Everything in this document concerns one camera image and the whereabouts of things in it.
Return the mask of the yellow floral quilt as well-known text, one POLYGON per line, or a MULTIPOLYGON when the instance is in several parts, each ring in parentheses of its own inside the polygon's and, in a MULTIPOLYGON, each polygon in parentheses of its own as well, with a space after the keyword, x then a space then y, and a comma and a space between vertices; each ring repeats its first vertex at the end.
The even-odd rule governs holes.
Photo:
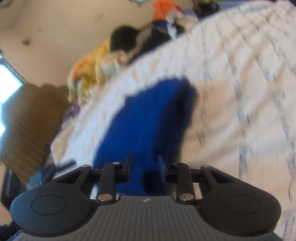
POLYGON ((92 87, 103 86, 106 83, 102 63, 112 57, 123 63, 126 53, 123 50, 112 52, 111 40, 107 39, 74 64, 67 77, 70 104, 77 103, 81 106, 91 97, 92 87))

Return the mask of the black round cushion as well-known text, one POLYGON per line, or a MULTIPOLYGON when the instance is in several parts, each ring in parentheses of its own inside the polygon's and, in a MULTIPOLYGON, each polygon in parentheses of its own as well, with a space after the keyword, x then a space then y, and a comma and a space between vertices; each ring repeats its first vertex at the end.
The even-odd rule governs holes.
POLYGON ((129 52, 137 45, 138 34, 139 30, 131 26, 121 26, 115 29, 110 38, 110 51, 129 52))

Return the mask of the orange plastic bag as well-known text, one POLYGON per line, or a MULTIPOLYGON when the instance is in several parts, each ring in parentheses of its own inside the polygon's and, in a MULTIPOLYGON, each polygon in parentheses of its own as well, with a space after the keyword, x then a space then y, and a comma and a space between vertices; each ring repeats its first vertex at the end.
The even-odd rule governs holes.
POLYGON ((154 7, 153 19, 155 21, 164 21, 167 15, 173 10, 183 13, 181 7, 171 0, 155 1, 152 5, 154 7))

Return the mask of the white script-print bedsheet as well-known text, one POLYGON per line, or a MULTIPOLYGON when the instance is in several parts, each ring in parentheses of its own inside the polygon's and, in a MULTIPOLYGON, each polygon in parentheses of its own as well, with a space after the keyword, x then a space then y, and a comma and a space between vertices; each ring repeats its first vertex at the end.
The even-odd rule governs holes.
POLYGON ((54 162, 91 164, 125 98, 174 77, 188 78, 199 95, 181 161, 214 166, 274 195, 282 209, 275 233, 295 240, 295 6, 289 1, 220 11, 94 88, 53 141, 54 162))

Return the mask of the brown wicker chair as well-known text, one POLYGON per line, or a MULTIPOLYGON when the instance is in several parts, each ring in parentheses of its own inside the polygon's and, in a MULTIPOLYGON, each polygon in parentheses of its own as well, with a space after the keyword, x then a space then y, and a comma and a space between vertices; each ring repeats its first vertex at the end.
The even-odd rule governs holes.
POLYGON ((66 86, 26 84, 1 107, 1 161, 26 184, 41 168, 70 104, 66 86))

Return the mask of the blue beaded knit sweater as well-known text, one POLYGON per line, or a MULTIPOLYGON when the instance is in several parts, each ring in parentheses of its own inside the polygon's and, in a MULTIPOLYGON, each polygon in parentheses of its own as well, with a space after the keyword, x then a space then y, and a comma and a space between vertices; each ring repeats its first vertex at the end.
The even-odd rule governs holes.
POLYGON ((161 168, 176 161, 196 100, 196 88, 178 78, 127 97, 98 147, 93 168, 132 156, 129 182, 117 184, 117 193, 164 195, 161 168))

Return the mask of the dark clothes on bed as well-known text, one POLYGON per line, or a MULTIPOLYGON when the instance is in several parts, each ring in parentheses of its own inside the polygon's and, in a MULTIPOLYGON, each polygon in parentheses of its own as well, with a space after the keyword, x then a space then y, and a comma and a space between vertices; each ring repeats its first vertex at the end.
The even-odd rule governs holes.
POLYGON ((139 57, 184 32, 185 28, 180 24, 167 21, 153 21, 148 27, 141 29, 136 36, 136 47, 129 54, 128 63, 133 63, 139 57))

